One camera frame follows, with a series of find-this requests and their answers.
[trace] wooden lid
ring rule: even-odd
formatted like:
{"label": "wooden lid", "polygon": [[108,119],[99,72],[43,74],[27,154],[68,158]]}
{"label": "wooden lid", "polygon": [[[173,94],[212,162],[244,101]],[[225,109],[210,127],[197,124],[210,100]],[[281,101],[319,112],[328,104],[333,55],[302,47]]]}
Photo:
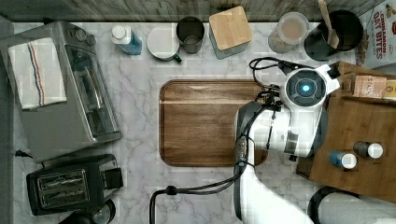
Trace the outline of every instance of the wooden lid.
{"label": "wooden lid", "polygon": [[220,50],[251,41],[248,19],[242,7],[233,7],[209,17],[210,27]]}

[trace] striped towel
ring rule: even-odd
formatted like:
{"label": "striped towel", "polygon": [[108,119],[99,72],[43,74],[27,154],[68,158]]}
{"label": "striped towel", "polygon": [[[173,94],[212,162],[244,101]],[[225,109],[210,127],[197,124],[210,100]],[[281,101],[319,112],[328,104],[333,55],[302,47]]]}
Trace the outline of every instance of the striped towel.
{"label": "striped towel", "polygon": [[52,38],[8,49],[22,109],[66,101],[64,79]]}

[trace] wooden cutting board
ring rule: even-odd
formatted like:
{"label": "wooden cutting board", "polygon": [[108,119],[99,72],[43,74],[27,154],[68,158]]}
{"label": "wooden cutting board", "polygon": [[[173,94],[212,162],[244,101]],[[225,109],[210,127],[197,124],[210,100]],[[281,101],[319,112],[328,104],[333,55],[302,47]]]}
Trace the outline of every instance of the wooden cutting board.
{"label": "wooden cutting board", "polygon": [[[261,88],[250,80],[173,80],[160,96],[161,158],[173,166],[234,166],[233,119]],[[265,150],[256,150],[255,164]]]}

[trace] canister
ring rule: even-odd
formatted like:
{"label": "canister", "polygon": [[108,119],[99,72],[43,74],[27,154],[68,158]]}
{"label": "canister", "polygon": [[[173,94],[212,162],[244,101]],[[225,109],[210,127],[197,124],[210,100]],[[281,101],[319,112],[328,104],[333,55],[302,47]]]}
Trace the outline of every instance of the canister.
{"label": "canister", "polygon": [[245,10],[233,7],[210,16],[209,37],[218,59],[245,51],[252,37]]}
{"label": "canister", "polygon": [[286,53],[305,40],[308,30],[309,22],[303,14],[289,12],[280,18],[268,36],[268,46],[276,53]]}

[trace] lid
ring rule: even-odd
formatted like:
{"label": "lid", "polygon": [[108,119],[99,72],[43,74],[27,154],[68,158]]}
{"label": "lid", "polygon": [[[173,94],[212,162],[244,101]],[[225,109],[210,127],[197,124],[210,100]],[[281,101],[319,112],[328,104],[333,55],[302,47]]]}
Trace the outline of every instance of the lid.
{"label": "lid", "polygon": [[123,26],[117,25],[113,27],[113,31],[111,33],[113,34],[114,38],[121,39],[125,37],[126,30]]}
{"label": "lid", "polygon": [[114,44],[129,44],[131,42],[132,30],[126,25],[116,25],[111,31],[111,41]]}
{"label": "lid", "polygon": [[384,148],[378,143],[372,143],[368,148],[368,153],[370,157],[378,159],[382,156],[382,153],[384,153]]}
{"label": "lid", "polygon": [[355,155],[350,153],[345,154],[343,156],[343,159],[341,159],[341,163],[347,169],[352,169],[353,167],[355,167],[357,162],[358,160],[356,159]]}
{"label": "lid", "polygon": [[176,31],[171,27],[156,27],[148,34],[148,50],[157,58],[173,57],[179,45]]}
{"label": "lid", "polygon": [[251,41],[248,19],[242,7],[234,7],[210,16],[209,24],[220,50]]}
{"label": "lid", "polygon": [[288,44],[296,45],[308,36],[309,22],[298,12],[289,12],[282,16],[277,26],[279,37]]}

